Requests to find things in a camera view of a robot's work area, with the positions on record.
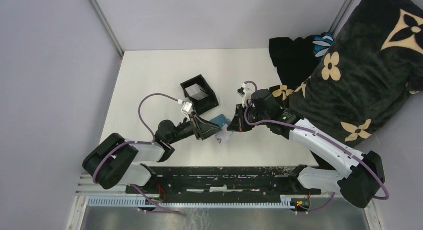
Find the silver VIP credit card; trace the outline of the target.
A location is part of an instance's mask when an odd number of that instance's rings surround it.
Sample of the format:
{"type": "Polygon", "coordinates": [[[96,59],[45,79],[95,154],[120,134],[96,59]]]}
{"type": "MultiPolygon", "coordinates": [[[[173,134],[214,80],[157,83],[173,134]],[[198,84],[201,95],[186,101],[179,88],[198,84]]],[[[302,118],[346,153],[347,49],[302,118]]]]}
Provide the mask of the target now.
{"type": "Polygon", "coordinates": [[[228,130],[228,124],[224,124],[221,130],[215,134],[215,139],[220,145],[225,144],[233,135],[231,130],[228,130]]]}

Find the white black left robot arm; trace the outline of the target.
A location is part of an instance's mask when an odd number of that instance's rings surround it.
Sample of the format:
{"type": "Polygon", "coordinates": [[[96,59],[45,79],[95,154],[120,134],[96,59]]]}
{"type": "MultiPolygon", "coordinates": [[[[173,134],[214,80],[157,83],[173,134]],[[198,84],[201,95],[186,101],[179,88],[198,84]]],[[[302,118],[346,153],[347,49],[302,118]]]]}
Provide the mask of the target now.
{"type": "Polygon", "coordinates": [[[82,168],[93,183],[105,190],[117,184],[135,184],[149,194],[157,187],[156,173],[144,161],[164,162],[175,151],[172,143],[190,136],[205,140],[220,130],[220,125],[191,112],[178,125],[171,120],[161,121],[152,142],[129,140],[112,133],[85,157],[82,168]]]}

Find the blue leather card holder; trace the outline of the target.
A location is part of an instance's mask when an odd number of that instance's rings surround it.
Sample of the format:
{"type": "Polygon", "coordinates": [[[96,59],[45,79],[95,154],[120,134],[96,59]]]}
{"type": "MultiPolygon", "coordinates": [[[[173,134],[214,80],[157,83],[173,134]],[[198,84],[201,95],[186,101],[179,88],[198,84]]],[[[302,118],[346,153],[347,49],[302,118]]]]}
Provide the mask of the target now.
{"type": "Polygon", "coordinates": [[[230,125],[231,120],[225,117],[224,114],[220,114],[212,119],[210,119],[210,122],[219,125],[220,127],[223,127],[224,125],[230,125]]]}

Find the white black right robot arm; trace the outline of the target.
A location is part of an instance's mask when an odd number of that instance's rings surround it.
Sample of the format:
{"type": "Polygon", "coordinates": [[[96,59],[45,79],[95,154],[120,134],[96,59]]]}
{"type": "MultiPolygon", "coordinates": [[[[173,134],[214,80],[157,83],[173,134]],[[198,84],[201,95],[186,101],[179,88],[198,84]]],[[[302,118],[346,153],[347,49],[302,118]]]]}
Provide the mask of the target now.
{"type": "Polygon", "coordinates": [[[385,175],[381,157],[370,151],[365,154],[335,140],[315,127],[300,113],[284,108],[267,89],[253,91],[240,87],[237,93],[242,103],[235,107],[228,130],[247,132],[258,125],[265,125],[277,135],[298,143],[327,162],[332,169],[299,165],[294,177],[288,180],[288,188],[294,194],[306,189],[320,189],[342,197],[358,208],[365,208],[379,190],[389,197],[384,186],[385,175]]]}

